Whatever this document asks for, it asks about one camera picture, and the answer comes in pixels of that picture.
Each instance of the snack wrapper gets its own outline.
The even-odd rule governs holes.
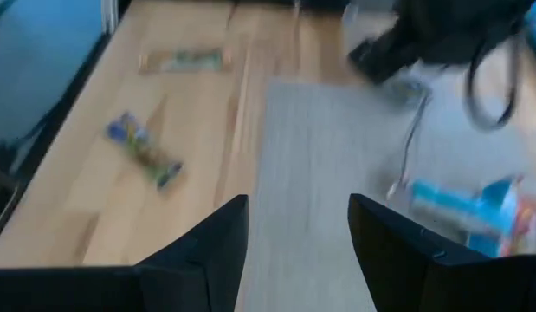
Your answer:
[[[230,54],[222,48],[152,51],[139,58],[139,71],[141,73],[220,71],[228,68],[230,64]]]
[[[108,124],[107,136],[121,144],[146,169],[159,190],[164,189],[183,168],[183,162],[172,159],[155,145],[146,128],[129,113]]]

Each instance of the plastic wrapper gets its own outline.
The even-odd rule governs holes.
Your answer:
[[[108,124],[107,136],[121,144],[145,168],[159,190],[166,188],[183,168],[183,162],[170,157],[154,144],[146,128],[129,113]]]
[[[536,196],[510,176],[472,194],[423,180],[411,184],[411,210],[424,210],[468,233],[466,245],[490,257],[536,251]]]
[[[230,53],[223,48],[152,51],[139,59],[139,71],[143,74],[220,71],[230,65]]]

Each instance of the black strap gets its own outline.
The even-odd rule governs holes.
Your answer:
[[[466,108],[468,116],[473,123],[484,131],[498,130],[504,127],[512,118],[516,108],[516,97],[518,93],[518,73],[520,71],[520,41],[521,41],[521,22],[516,22],[513,26],[513,39],[511,42],[511,60],[510,60],[510,89],[508,91],[507,107],[498,120],[488,116],[477,100],[474,91],[475,72],[485,58],[488,51],[486,49],[487,39],[483,39],[475,51],[474,58],[469,66],[468,76],[466,79]]]

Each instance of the wooden desk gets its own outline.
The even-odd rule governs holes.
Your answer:
[[[0,267],[138,262],[236,194],[253,194],[270,77],[358,83],[339,16],[304,15],[294,31],[287,9],[242,6],[228,24],[230,12],[230,4],[133,2],[0,237]],[[150,49],[224,42],[235,51],[227,73],[138,74]],[[536,72],[524,62],[516,122],[535,139]],[[488,67],[485,87],[500,90],[503,73]],[[184,160],[171,192],[158,194],[104,139],[107,122],[126,110]]]

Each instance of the gray placemat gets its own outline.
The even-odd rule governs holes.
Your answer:
[[[412,154],[416,175],[472,187],[531,171],[513,128],[478,133],[459,100],[436,89]],[[374,311],[352,249],[348,198],[384,202],[414,112],[369,89],[279,81],[266,105],[245,311]]]

